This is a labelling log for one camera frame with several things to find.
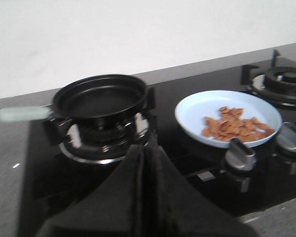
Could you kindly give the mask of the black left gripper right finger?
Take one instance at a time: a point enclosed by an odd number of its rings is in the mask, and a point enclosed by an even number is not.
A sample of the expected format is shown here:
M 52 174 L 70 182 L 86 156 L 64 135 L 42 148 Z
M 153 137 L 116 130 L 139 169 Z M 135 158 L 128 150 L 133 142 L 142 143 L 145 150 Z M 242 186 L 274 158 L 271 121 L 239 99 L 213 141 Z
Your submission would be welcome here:
M 148 237 L 256 237 L 216 207 L 175 168 L 153 132 L 144 147 L 144 233 Z

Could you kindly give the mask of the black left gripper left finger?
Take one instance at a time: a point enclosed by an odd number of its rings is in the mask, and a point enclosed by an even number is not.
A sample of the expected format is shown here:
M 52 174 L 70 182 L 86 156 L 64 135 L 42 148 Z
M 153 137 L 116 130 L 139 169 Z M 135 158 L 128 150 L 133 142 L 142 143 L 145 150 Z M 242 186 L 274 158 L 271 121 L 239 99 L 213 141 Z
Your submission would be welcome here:
M 142 235 L 143 147 L 125 159 L 87 197 L 49 218 L 40 237 L 140 237 Z

